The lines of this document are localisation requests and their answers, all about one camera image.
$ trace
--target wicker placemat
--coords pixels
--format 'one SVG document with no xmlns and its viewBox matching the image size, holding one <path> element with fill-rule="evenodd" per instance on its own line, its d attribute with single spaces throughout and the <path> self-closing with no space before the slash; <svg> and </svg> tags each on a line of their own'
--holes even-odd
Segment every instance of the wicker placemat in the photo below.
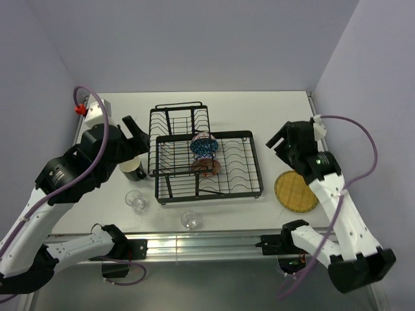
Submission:
<svg viewBox="0 0 415 311">
<path fill-rule="evenodd" d="M 304 179 L 293 170 L 278 176 L 275 194 L 282 206 L 296 213 L 309 212 L 318 204 L 317 197 Z"/>
</svg>

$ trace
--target black mug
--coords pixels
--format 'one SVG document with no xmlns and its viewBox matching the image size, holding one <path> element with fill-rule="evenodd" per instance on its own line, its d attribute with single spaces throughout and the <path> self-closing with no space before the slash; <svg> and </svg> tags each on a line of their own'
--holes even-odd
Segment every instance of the black mug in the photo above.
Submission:
<svg viewBox="0 0 415 311">
<path fill-rule="evenodd" d="M 125 177 L 131 181 L 139 181 L 141 179 L 145 179 L 147 176 L 144 173 L 143 164 L 139 157 L 120 163 L 119 169 L 123 172 Z"/>
</svg>

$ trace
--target clear glass cup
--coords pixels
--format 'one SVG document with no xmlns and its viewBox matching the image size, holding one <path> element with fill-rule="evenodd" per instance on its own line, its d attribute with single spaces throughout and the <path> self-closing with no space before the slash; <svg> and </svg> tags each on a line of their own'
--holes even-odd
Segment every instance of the clear glass cup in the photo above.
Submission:
<svg viewBox="0 0 415 311">
<path fill-rule="evenodd" d="M 131 190 L 125 195 L 125 203 L 131 206 L 135 211 L 141 211 L 145 207 L 143 194 L 138 190 Z"/>
<path fill-rule="evenodd" d="M 182 225 L 187 230 L 195 230 L 200 226 L 202 222 L 202 217 L 200 214 L 194 211 L 184 212 L 182 215 Z"/>
</svg>

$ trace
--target black wire dish rack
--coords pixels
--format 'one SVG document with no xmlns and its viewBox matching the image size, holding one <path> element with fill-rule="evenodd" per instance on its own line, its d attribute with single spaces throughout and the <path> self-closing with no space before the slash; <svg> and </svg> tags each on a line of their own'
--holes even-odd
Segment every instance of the black wire dish rack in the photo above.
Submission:
<svg viewBox="0 0 415 311">
<path fill-rule="evenodd" d="M 150 111 L 148 174 L 156 178 L 161 204 L 226 198 L 258 198 L 263 191 L 261 171 L 250 131 L 211 132 L 208 107 L 201 102 L 158 105 Z M 212 165 L 195 170 L 192 138 L 213 135 L 219 147 Z M 214 160 L 220 172 L 211 177 Z"/>
</svg>

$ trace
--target white wall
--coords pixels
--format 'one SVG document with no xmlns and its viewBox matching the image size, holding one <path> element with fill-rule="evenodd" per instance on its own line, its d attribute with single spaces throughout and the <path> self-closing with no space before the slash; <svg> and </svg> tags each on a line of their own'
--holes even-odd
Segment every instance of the white wall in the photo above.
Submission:
<svg viewBox="0 0 415 311">
<path fill-rule="evenodd" d="M 72 143 L 77 116 L 71 99 L 75 81 L 24 0 L 0 1 L 0 42 L 3 238 L 40 170 Z M 17 301 L 0 309 L 14 310 Z"/>
<path fill-rule="evenodd" d="M 415 1 L 361 0 L 314 92 L 317 111 L 361 121 L 379 148 L 375 173 L 351 190 L 397 263 L 384 286 L 393 310 L 415 303 Z M 328 145 L 347 178 L 370 167 L 364 135 L 330 121 Z"/>
<path fill-rule="evenodd" d="M 358 0 L 27 0 L 100 92 L 312 90 Z"/>
</svg>

